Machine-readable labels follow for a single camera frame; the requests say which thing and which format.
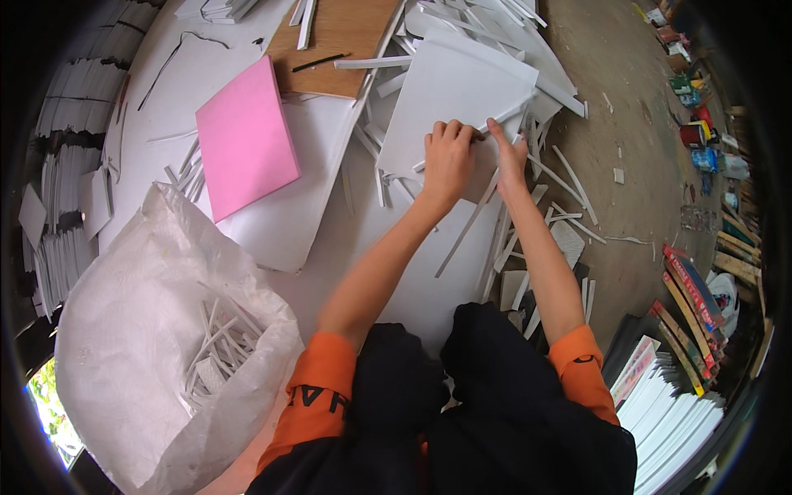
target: orange sleeve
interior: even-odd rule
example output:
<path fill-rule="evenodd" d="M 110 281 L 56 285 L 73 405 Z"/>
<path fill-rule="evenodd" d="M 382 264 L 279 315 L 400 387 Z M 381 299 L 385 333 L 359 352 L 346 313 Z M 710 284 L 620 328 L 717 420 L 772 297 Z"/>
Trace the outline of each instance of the orange sleeve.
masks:
<path fill-rule="evenodd" d="M 341 435 L 356 360 L 355 349 L 341 335 L 314 334 L 286 385 L 289 402 L 280 414 L 272 442 L 258 461 L 256 476 L 296 444 Z"/>
<path fill-rule="evenodd" d="M 602 352 L 588 325 L 578 326 L 550 347 L 547 359 L 555 367 L 564 395 L 588 407 L 599 419 L 620 426 L 611 392 L 602 380 Z"/>

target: concrete floor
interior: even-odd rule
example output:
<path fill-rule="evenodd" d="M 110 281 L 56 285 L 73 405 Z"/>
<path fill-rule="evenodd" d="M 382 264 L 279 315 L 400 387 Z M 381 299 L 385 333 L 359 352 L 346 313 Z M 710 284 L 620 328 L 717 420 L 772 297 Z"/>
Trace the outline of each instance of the concrete floor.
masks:
<path fill-rule="evenodd" d="M 588 235 L 581 234 L 587 242 L 581 262 L 596 280 L 591 327 L 605 351 L 625 313 L 643 315 L 654 299 L 672 303 L 661 278 L 664 243 L 671 245 L 678 234 L 676 247 L 693 256 L 699 272 L 706 275 L 715 234 L 683 230 L 680 207 L 691 204 L 685 185 L 693 184 L 695 205 L 718 211 L 725 184 L 716 177 L 711 196 L 701 194 L 700 174 L 668 107 L 685 121 L 690 113 L 668 84 L 672 71 L 654 27 L 643 22 L 629 0 L 552 0 L 540 2 L 540 9 L 549 24 L 543 35 L 577 86 L 577 98 L 588 100 L 590 112 L 590 120 L 567 109 L 557 114 L 542 160 L 572 184 L 550 149 L 555 144 L 575 170 L 600 221 L 594 227 L 584 213 L 581 222 L 586 227 L 600 237 L 654 240 L 657 251 L 652 262 L 652 246 L 623 241 L 603 245 L 596 240 L 589 245 Z M 603 92 L 613 104 L 612 114 Z M 708 106 L 713 118 L 722 121 L 717 102 Z M 717 121 L 715 126 L 723 129 Z M 613 181 L 615 167 L 624 170 L 624 185 Z M 539 182 L 550 186 L 539 204 L 542 212 L 551 200 L 567 211 L 581 210 L 545 174 Z"/>

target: black pants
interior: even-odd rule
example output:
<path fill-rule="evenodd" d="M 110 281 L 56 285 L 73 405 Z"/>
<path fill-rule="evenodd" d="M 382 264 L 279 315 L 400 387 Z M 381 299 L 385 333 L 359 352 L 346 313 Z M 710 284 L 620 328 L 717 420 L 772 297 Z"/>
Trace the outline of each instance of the black pants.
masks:
<path fill-rule="evenodd" d="M 344 435 L 295 447 L 248 493 L 632 493 L 632 435 L 567 400 L 553 367 L 492 303 L 457 308 L 440 359 L 402 325 L 375 325 Z M 441 414 L 444 371 L 461 404 Z"/>

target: person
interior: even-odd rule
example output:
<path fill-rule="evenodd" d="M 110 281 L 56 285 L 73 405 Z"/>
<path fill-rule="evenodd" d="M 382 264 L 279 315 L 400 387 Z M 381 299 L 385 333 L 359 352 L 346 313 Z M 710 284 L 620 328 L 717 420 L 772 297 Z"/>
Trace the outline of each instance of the person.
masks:
<path fill-rule="evenodd" d="M 375 324 L 474 168 L 474 129 L 436 122 L 423 190 L 321 310 L 248 494 L 633 492 L 634 440 L 600 374 L 577 281 L 531 200 L 527 144 L 487 125 L 549 355 L 492 303 L 457 308 L 440 361 L 401 325 Z M 444 409 L 447 375 L 458 405 Z"/>

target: forearm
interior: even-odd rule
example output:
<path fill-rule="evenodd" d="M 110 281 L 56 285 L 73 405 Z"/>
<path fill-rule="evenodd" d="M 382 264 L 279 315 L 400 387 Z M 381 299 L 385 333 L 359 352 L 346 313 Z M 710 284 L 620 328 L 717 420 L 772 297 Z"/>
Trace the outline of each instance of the forearm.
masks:
<path fill-rule="evenodd" d="M 445 216 L 422 195 L 336 287 L 318 316 L 318 332 L 336 332 L 360 349 L 368 330 L 393 295 L 409 260 Z"/>
<path fill-rule="evenodd" d="M 575 275 L 527 188 L 515 188 L 502 196 L 523 248 L 545 337 L 552 345 L 585 323 Z"/>

